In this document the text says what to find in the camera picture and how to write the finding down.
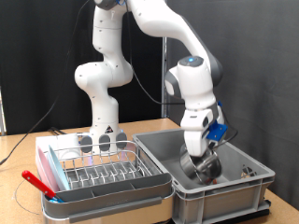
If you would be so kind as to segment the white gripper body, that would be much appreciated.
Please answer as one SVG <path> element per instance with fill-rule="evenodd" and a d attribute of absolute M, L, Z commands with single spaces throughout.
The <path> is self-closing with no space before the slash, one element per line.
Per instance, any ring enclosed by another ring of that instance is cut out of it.
<path fill-rule="evenodd" d="M 185 131 L 184 140 L 191 156 L 202 157 L 206 152 L 208 141 L 201 131 Z"/>

